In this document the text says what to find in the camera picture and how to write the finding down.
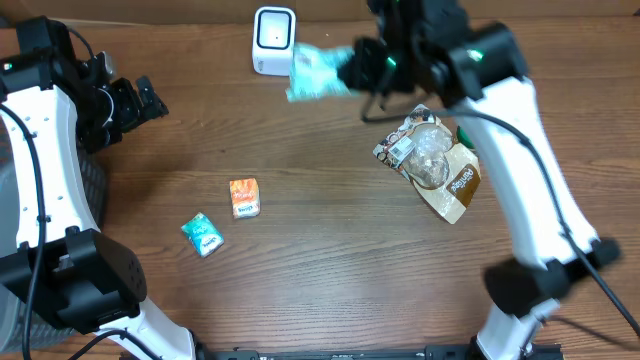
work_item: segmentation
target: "orange and white packet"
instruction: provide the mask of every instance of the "orange and white packet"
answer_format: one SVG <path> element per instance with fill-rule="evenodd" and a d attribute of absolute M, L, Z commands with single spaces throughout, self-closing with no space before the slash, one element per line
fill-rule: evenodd
<path fill-rule="evenodd" d="M 229 182 L 229 188 L 235 219 L 260 214 L 260 191 L 256 179 L 233 180 Z"/>

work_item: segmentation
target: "brown snack bag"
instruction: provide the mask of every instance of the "brown snack bag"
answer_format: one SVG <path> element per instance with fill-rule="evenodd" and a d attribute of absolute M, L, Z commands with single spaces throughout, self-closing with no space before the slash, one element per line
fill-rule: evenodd
<path fill-rule="evenodd" d="M 454 224 L 480 185 L 477 156 L 456 143 L 451 131 L 418 105 L 373 155 L 396 170 L 445 220 Z"/>

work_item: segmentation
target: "wooden table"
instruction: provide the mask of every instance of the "wooden table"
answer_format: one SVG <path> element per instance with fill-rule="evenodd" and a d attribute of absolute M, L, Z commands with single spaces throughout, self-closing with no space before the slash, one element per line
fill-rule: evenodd
<path fill-rule="evenodd" d="M 577 202 L 622 245 L 625 258 L 604 277 L 640 317 L 640 22 L 506 23 Z M 171 111 L 99 154 L 110 184 L 103 230 L 136 252 L 153 301 L 210 348 L 416 348 L 466 343 L 482 327 L 490 305 L 482 271 L 511 254 L 486 172 L 449 225 L 372 156 L 398 124 L 360 122 L 362 98 L 289 104 L 287 79 L 252 70 L 250 25 L 81 30 L 122 76 L 148 75 Z M 333 47 L 373 31 L 372 22 L 300 24 L 297 40 Z M 0 32 L 2 56 L 17 51 L 14 39 Z M 80 43 L 76 52 L 86 57 Z M 262 214 L 234 221 L 228 182 L 245 177 L 258 179 Z M 180 231 L 199 211 L 226 238 L 206 259 Z M 635 339 L 592 281 L 561 314 Z M 88 340 L 36 356 L 66 358 Z M 562 343 L 567 358 L 636 356 L 555 323 L 538 341 Z M 120 351 L 104 342 L 88 358 Z"/>

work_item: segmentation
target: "teal snack packet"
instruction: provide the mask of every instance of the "teal snack packet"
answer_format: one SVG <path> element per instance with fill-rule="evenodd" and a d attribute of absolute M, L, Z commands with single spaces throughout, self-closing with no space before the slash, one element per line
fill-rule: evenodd
<path fill-rule="evenodd" d="M 338 69 L 351 59 L 352 47 L 321 50 L 297 43 L 293 46 L 293 62 L 289 73 L 289 102 L 318 100 L 325 96 L 355 96 L 338 78 Z"/>
<path fill-rule="evenodd" d="M 203 213 L 198 213 L 191 221 L 184 224 L 182 232 L 201 257 L 206 257 L 224 244 L 222 234 Z"/>

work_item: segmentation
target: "brown logo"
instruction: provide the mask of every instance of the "brown logo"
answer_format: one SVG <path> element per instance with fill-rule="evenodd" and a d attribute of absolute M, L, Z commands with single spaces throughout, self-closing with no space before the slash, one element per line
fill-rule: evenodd
<path fill-rule="evenodd" d="M 480 184 L 480 174 L 478 170 L 471 164 L 463 167 L 453 181 L 447 186 L 447 190 L 451 195 L 455 196 L 458 201 L 469 207 L 471 204 L 471 198 L 476 192 L 478 185 Z"/>

